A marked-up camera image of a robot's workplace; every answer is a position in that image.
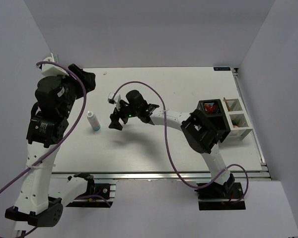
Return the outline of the black slotted organizer box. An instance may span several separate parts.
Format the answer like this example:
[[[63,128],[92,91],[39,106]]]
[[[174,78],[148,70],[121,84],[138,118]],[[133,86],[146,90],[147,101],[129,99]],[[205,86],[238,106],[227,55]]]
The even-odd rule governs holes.
[[[206,112],[204,104],[209,105],[210,108],[213,106],[213,104],[215,104],[217,108],[213,113],[208,114]],[[218,134],[220,136],[220,142],[223,143],[226,137],[230,133],[230,127],[220,99],[200,100],[198,102],[197,109],[205,113],[206,117],[211,121],[213,126],[217,129]]]

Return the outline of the right blue corner sticker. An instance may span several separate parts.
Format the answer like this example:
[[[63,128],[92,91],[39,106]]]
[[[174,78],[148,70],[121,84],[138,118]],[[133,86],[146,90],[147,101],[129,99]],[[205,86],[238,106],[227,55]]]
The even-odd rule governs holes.
[[[230,67],[213,67],[214,71],[231,71]]]

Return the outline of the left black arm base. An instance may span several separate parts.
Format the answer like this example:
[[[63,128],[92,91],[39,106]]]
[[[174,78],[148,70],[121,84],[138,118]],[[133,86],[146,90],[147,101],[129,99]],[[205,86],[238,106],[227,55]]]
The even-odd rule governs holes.
[[[96,182],[88,173],[77,173],[68,177],[71,195],[76,197],[67,203],[67,207],[75,208],[110,208],[113,204],[112,186],[108,182]]]

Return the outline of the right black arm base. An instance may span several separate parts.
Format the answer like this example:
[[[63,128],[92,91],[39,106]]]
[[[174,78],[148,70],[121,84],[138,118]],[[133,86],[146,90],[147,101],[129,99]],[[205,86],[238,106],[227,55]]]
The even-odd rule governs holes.
[[[216,185],[195,189],[194,191],[198,197],[200,211],[237,211],[246,209],[242,198],[243,188],[239,182],[235,182],[227,192],[223,192]]]

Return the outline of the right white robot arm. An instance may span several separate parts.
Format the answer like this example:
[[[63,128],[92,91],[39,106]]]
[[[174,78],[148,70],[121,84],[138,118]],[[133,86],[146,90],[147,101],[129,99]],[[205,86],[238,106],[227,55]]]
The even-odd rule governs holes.
[[[207,105],[215,107],[210,113],[203,101],[193,112],[180,113],[147,103],[137,90],[128,92],[126,98],[124,101],[118,93],[109,94],[108,102],[116,106],[110,115],[109,128],[122,130],[129,119],[138,118],[146,124],[163,125],[183,132],[189,146],[207,164],[215,194],[221,198],[231,194],[235,179],[219,152],[219,143],[229,135],[230,127],[219,100],[207,101]]]

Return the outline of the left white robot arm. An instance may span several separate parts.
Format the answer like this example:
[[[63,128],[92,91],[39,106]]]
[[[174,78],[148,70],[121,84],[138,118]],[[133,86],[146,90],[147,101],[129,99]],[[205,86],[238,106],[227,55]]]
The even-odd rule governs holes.
[[[37,83],[36,103],[31,110],[27,132],[27,162],[19,197],[5,211],[10,220],[27,222],[34,227],[55,226],[63,208],[82,195],[94,195],[92,176],[75,175],[60,192],[49,195],[50,179],[60,142],[68,130],[68,118],[77,99],[96,87],[96,75],[75,64],[68,69],[75,74],[55,67],[51,73],[43,70],[44,77]]]

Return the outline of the white slotted organizer box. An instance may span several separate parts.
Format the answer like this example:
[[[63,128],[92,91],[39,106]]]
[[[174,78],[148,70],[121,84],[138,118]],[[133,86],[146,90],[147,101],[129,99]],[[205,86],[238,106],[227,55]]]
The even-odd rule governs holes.
[[[250,118],[241,98],[226,99],[232,102],[231,111],[228,112],[225,102],[222,99],[222,104],[230,127],[230,133],[227,136],[227,139],[243,140],[253,130]],[[233,124],[237,124],[239,128],[233,128]]]

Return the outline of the aluminium table rail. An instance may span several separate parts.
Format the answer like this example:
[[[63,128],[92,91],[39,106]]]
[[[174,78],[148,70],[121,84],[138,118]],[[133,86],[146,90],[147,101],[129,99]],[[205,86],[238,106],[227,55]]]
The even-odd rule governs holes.
[[[249,179],[271,179],[268,170],[248,172]],[[95,179],[179,179],[176,173],[118,173],[118,174],[92,174]],[[210,173],[181,173],[185,180],[210,180]]]

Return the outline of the white bottle blue label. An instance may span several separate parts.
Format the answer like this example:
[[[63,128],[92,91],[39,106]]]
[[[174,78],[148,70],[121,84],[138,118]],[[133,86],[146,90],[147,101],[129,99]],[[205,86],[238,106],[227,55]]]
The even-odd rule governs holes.
[[[94,131],[100,130],[100,123],[93,111],[88,111],[86,114],[87,120]]]

